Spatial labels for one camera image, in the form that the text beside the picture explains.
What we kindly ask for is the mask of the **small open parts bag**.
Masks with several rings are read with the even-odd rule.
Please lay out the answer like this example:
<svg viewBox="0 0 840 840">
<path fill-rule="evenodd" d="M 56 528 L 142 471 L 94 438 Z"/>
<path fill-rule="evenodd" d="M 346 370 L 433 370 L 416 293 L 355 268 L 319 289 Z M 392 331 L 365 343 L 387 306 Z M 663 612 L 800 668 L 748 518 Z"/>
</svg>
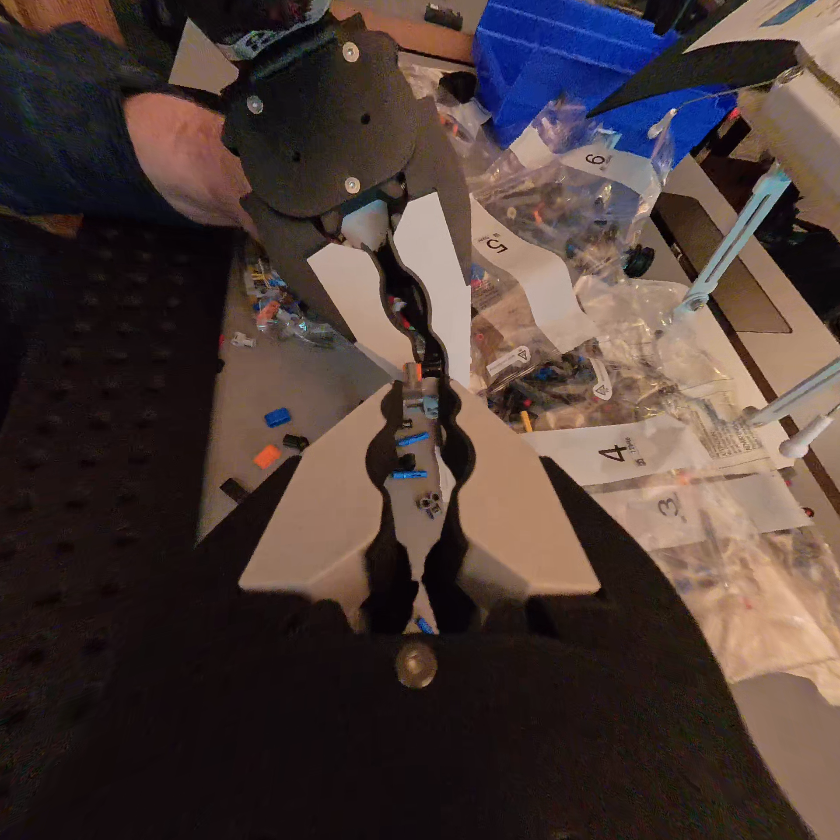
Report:
<svg viewBox="0 0 840 840">
<path fill-rule="evenodd" d="M 266 255 L 246 249 L 241 270 L 245 296 L 258 331 L 322 349 L 350 345 L 341 333 L 291 291 Z"/>
</svg>

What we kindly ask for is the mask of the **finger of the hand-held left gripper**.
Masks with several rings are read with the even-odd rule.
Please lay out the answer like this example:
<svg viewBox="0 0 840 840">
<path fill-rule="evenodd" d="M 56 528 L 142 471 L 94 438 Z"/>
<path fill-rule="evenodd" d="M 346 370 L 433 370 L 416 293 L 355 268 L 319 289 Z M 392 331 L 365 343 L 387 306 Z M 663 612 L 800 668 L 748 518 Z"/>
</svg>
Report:
<svg viewBox="0 0 840 840">
<path fill-rule="evenodd" d="M 308 258 L 321 287 L 350 332 L 352 344 L 393 380 L 413 360 L 410 338 L 397 328 L 387 306 L 382 268 L 371 245 L 389 245 L 390 218 L 381 199 L 351 212 L 342 222 L 341 244 L 328 243 Z"/>
<path fill-rule="evenodd" d="M 410 200 L 393 236 L 402 265 L 425 295 L 425 323 L 444 353 L 450 379 L 470 382 L 470 289 L 437 193 Z"/>
</svg>

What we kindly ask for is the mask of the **white rod with ball end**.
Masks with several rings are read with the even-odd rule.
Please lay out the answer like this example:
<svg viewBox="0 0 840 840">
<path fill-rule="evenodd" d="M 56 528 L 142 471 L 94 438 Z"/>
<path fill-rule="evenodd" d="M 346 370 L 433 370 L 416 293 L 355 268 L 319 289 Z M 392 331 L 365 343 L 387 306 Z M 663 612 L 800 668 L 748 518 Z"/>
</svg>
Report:
<svg viewBox="0 0 840 840">
<path fill-rule="evenodd" d="M 816 415 L 810 423 L 779 445 L 780 455 L 788 459 L 803 459 L 813 442 L 833 424 L 838 410 L 839 405 L 836 405 L 828 413 Z"/>
</svg>

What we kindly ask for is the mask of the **person's left hand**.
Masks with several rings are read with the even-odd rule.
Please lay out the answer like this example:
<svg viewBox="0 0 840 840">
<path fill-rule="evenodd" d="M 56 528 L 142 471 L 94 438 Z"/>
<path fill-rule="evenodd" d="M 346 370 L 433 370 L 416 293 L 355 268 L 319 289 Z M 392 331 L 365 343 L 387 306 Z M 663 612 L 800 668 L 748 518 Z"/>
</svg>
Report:
<svg viewBox="0 0 840 840">
<path fill-rule="evenodd" d="M 259 238 L 241 203 L 250 183 L 222 142 L 220 114 L 157 92 L 129 98 L 123 113 L 143 173 L 174 210 L 198 224 L 240 228 Z"/>
</svg>

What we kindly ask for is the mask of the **blue plastic bin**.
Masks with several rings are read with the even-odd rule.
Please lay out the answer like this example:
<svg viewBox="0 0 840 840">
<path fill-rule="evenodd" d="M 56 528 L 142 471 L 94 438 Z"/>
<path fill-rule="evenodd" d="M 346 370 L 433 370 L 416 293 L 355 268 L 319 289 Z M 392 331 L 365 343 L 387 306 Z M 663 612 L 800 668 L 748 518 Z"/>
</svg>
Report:
<svg viewBox="0 0 840 840">
<path fill-rule="evenodd" d="M 479 99 L 497 144 L 507 148 L 552 100 L 565 96 L 593 109 L 678 39 L 652 22 L 589 2 L 489 2 L 473 39 Z M 671 109 L 674 162 L 679 163 L 737 106 L 719 87 L 689 87 L 601 115 L 619 134 L 619 151 L 652 152 L 648 130 Z"/>
</svg>

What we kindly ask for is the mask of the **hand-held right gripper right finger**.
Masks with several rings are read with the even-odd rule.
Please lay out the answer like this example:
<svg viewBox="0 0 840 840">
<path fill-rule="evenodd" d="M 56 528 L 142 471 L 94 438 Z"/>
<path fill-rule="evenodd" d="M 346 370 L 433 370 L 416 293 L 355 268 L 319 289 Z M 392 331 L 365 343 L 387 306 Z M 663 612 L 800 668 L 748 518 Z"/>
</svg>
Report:
<svg viewBox="0 0 840 840">
<path fill-rule="evenodd" d="M 503 603 L 601 590 L 549 472 L 484 400 L 437 383 L 444 517 L 422 584 L 439 632 L 466 632 Z"/>
</svg>

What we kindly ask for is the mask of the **person's left forearm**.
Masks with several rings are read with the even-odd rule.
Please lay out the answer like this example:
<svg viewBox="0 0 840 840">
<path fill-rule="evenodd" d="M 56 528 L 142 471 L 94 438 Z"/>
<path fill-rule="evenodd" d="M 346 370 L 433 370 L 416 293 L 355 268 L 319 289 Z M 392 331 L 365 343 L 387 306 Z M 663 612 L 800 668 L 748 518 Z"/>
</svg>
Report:
<svg viewBox="0 0 840 840">
<path fill-rule="evenodd" d="M 1 204 L 22 216 L 181 216 L 143 173 L 123 104 L 163 78 L 79 23 L 39 34 L 2 22 Z"/>
</svg>

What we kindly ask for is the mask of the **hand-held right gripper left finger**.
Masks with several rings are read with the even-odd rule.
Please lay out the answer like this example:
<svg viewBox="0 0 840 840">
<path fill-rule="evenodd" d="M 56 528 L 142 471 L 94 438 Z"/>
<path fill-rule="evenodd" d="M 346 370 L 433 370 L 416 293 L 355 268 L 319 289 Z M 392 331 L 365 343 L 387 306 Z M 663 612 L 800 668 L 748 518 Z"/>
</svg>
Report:
<svg viewBox="0 0 840 840">
<path fill-rule="evenodd" d="M 402 423 L 403 384 L 394 381 L 305 451 L 238 579 L 242 590 L 336 602 L 369 632 L 406 630 L 418 582 L 385 487 Z"/>
</svg>

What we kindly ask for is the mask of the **dark perforated panel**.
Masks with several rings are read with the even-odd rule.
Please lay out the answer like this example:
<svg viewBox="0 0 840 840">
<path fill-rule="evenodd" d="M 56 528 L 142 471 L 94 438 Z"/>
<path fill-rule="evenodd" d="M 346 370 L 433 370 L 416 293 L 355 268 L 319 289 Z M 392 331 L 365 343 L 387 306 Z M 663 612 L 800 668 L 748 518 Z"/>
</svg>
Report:
<svg viewBox="0 0 840 840">
<path fill-rule="evenodd" d="M 95 716 L 152 580 L 193 544 L 239 240 L 2 220 L 2 838 Z"/>
</svg>

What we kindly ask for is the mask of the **empty clear plastic bag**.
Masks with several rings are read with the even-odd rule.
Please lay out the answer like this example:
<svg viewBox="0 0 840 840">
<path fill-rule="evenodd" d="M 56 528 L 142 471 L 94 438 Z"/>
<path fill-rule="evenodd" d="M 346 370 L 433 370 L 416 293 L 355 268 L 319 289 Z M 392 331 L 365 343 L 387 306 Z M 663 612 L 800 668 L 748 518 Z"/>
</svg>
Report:
<svg viewBox="0 0 840 840">
<path fill-rule="evenodd" d="M 660 402 L 692 432 L 726 475 L 786 469 L 778 423 L 751 427 L 748 409 L 765 401 L 732 342 L 707 308 L 674 318 L 688 289 L 676 282 L 586 275 L 574 292 L 599 329 L 611 361 L 651 370 L 668 387 Z"/>
</svg>

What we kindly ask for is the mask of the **black pointed panel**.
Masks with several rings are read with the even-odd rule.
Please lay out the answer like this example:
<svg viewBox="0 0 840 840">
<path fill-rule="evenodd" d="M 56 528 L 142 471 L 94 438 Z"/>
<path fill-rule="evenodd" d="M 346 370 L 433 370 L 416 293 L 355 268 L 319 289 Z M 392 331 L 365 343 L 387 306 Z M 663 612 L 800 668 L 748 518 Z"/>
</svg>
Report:
<svg viewBox="0 0 840 840">
<path fill-rule="evenodd" d="M 590 109 L 591 119 L 673 91 L 722 87 L 732 91 L 771 82 L 797 64 L 794 40 L 734 41 L 680 52 L 668 48 Z"/>
</svg>

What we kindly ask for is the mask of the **light blue slotted bar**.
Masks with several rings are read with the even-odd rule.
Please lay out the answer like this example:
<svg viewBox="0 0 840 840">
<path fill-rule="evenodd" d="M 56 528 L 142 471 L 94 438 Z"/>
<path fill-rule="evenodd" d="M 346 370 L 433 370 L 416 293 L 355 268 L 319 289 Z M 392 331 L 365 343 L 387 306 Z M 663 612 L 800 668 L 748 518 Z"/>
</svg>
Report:
<svg viewBox="0 0 840 840">
<path fill-rule="evenodd" d="M 673 321 L 683 320 L 708 304 L 720 279 L 735 259 L 740 257 L 744 246 L 790 185 L 790 177 L 781 168 L 779 162 L 774 161 L 769 170 L 756 181 L 749 200 L 734 225 L 688 288 L 680 304 L 672 311 Z"/>
<path fill-rule="evenodd" d="M 749 425 L 754 427 L 778 422 L 783 417 L 789 416 L 795 405 L 807 402 L 811 397 L 837 382 L 838 378 L 839 358 L 835 358 L 833 362 L 797 383 L 789 391 L 772 400 L 767 406 L 763 408 L 749 406 L 744 409 L 742 417 Z"/>
</svg>

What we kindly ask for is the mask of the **clear lego parts bag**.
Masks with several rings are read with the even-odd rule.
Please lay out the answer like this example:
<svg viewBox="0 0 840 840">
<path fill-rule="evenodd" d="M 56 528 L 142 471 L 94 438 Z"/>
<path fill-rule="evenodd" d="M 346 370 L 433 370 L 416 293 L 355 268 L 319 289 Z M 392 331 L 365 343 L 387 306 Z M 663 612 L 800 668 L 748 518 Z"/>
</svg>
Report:
<svg viewBox="0 0 840 840">
<path fill-rule="evenodd" d="M 655 250 L 643 227 L 674 158 L 665 129 L 652 150 L 619 150 L 622 135 L 585 117 L 578 101 L 551 101 L 471 188 L 478 204 L 525 242 L 561 257 L 573 276 L 621 270 L 642 277 Z"/>
<path fill-rule="evenodd" d="M 651 556 L 728 682 L 812 681 L 838 706 L 838 563 L 775 470 L 710 470 L 587 486 Z"/>
<path fill-rule="evenodd" d="M 583 486 L 793 466 L 783 429 L 752 427 L 737 383 L 703 350 L 662 360 L 596 341 L 562 354 L 522 345 L 488 365 L 485 381 L 489 408 Z"/>
<path fill-rule="evenodd" d="M 606 289 L 582 303 L 570 268 L 554 252 L 513 233 L 475 197 L 469 199 L 472 266 L 472 371 L 490 383 L 558 361 L 618 327 L 606 318 Z"/>
</svg>

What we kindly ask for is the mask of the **white rounded container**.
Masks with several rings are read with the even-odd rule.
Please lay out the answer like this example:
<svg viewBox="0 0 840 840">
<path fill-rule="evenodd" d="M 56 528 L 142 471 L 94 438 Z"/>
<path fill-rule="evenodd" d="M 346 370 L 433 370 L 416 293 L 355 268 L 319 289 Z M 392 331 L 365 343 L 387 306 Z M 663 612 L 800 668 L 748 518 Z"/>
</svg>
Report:
<svg viewBox="0 0 840 840">
<path fill-rule="evenodd" d="M 745 119 L 801 193 L 807 219 L 839 233 L 839 2 L 726 2 L 684 52 L 730 63 L 735 48 L 781 50 L 782 70 L 766 92 L 744 92 Z"/>
</svg>

